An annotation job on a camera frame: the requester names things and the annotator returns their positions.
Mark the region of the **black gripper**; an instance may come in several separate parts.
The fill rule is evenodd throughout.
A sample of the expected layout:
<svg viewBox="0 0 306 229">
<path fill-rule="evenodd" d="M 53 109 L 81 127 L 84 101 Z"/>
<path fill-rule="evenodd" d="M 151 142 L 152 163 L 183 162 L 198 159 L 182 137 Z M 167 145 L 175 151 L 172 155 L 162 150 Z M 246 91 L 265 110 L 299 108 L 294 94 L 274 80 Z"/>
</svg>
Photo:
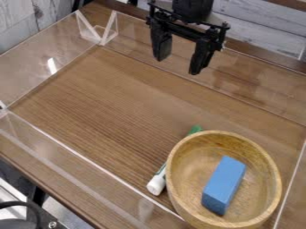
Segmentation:
<svg viewBox="0 0 306 229">
<path fill-rule="evenodd" d="M 148 0 L 154 58 L 162 62 L 171 55 L 172 35 L 166 28 L 182 38 L 199 38 L 188 67 L 191 75 L 198 75 L 208 66 L 214 47 L 218 51 L 223 49 L 231 28 L 230 23 L 212 13 L 212 5 L 214 0 Z"/>
</svg>

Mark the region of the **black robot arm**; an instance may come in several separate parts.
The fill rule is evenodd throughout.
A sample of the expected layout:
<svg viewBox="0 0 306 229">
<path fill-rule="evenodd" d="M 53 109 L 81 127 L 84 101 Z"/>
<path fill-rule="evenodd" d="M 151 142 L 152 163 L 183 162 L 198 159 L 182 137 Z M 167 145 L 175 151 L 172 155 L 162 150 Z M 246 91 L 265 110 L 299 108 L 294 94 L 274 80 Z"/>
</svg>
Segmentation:
<svg viewBox="0 0 306 229">
<path fill-rule="evenodd" d="M 172 36 L 196 43 L 188 73 L 198 75 L 210 65 L 215 51 L 224 47 L 226 32 L 231 25 L 210 19 L 214 0 L 148 0 L 146 24 L 151 30 L 152 56 L 162 62 L 172 52 Z"/>
</svg>

